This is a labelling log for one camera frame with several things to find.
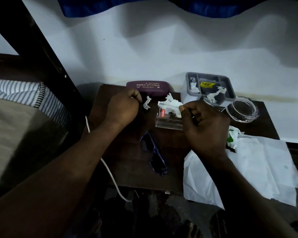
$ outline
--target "charging cable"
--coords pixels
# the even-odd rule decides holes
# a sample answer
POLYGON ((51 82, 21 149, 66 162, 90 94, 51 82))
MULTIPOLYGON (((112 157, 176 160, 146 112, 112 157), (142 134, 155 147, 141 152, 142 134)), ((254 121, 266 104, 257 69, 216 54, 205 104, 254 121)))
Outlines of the charging cable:
MULTIPOLYGON (((90 130, 89 125, 88 125, 88 119, 87 119, 87 116, 85 116, 85 120, 86 120, 86 125, 87 125, 87 129, 88 129, 88 133, 90 133, 91 130, 90 130)), ((115 187, 116 187, 116 189, 117 189, 117 192, 118 192, 118 194, 120 195, 120 197, 121 197, 124 201, 126 201, 126 202, 132 202, 133 197, 131 198, 131 200, 127 200, 125 197, 123 197, 123 195, 121 194, 121 192, 120 192, 120 190, 119 190, 119 188, 118 188, 118 185, 116 184, 116 181, 115 181, 114 177, 112 176, 112 174, 111 174, 111 172, 110 172, 110 170, 109 170, 107 164, 105 163, 105 161, 103 160, 103 158, 100 158, 100 160, 103 162, 104 166, 106 167, 106 169, 107 169, 107 171, 108 171, 108 173, 109 173, 109 175, 110 175, 112 181, 114 182, 114 185, 115 185, 115 187)))

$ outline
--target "white wall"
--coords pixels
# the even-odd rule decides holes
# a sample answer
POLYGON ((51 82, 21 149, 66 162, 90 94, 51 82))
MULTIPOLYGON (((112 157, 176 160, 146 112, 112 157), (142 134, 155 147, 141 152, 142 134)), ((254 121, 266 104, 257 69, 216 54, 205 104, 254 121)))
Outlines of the white wall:
MULTIPOLYGON (((270 0, 229 19, 187 13, 166 0, 66 18, 57 0, 23 0, 84 96, 93 85, 163 80, 186 72, 228 76, 237 95, 264 101, 282 140, 298 142, 298 2, 270 0)), ((1 42, 1 53, 12 53, 1 42)))

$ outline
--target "sunglasses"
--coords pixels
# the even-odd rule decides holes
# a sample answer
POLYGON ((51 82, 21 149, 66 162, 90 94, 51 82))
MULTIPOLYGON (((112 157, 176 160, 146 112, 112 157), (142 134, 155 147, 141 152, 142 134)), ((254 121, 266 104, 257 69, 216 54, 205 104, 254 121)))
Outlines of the sunglasses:
POLYGON ((149 161, 153 171, 161 176, 165 175, 168 172, 167 166, 148 131, 141 137, 140 141, 144 151, 153 152, 153 156, 149 161))

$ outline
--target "floor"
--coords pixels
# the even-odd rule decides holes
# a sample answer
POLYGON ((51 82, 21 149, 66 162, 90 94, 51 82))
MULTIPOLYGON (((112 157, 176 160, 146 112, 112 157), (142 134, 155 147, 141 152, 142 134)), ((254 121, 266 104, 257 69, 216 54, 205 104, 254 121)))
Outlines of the floor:
MULTIPOLYGON (((290 152, 298 169, 298 150, 290 152)), ((204 238, 214 238, 210 230, 210 220, 220 208, 190 202, 183 195, 166 195, 149 190, 140 192, 144 193, 142 199, 134 199, 132 203, 128 203, 117 195, 114 187, 107 188, 105 205, 101 210, 102 238, 174 237, 186 220, 196 224, 204 238)), ((132 197, 132 193, 127 193, 129 198, 132 197)), ((287 222, 298 220, 298 206, 293 207, 274 200, 270 200, 270 203, 287 222)))

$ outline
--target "hand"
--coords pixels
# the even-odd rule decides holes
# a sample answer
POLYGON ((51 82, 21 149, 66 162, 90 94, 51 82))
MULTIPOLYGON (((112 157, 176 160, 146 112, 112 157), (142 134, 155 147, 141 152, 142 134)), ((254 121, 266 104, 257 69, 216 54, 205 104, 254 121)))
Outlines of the hand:
POLYGON ((192 150, 198 156, 205 158, 226 156, 229 117, 201 100, 188 102, 180 106, 179 110, 184 133, 192 150), (195 116, 197 126, 193 123, 192 116, 195 116))
POLYGON ((141 102, 139 91, 126 88, 123 92, 111 97, 105 121, 110 125, 117 124, 122 130, 135 119, 141 102))

